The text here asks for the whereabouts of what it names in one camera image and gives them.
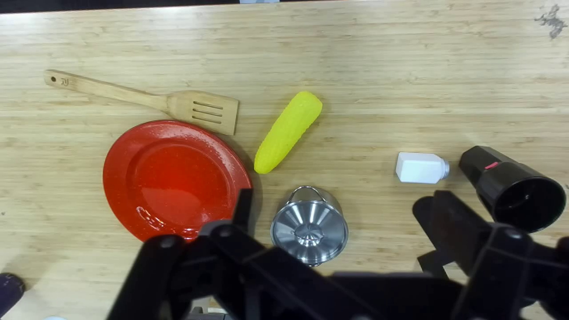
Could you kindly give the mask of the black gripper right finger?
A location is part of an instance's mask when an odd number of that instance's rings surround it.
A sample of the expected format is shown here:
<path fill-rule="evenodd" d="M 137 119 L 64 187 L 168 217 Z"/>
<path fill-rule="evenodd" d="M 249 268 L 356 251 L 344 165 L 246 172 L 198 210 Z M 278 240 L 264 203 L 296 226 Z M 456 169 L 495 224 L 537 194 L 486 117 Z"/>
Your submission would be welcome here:
<path fill-rule="evenodd" d="M 468 276 L 454 320 L 521 320 L 534 302 L 569 320 L 568 238 L 537 244 L 520 228 L 484 220 L 448 190 L 418 199 L 413 215 L 434 245 L 418 258 L 422 268 L 447 277 L 445 265 L 456 263 Z"/>

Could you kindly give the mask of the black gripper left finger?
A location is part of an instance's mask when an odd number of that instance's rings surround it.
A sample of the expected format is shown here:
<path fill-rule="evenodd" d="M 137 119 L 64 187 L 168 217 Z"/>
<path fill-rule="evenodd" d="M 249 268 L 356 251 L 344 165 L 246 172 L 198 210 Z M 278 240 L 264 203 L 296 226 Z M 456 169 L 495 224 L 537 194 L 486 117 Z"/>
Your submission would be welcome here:
<path fill-rule="evenodd" d="M 349 290 L 283 249 L 249 235 L 253 190 L 239 196 L 232 222 L 208 222 L 185 242 L 178 235 L 143 244 L 107 320 L 184 320 L 212 295 L 233 320 L 379 320 Z"/>

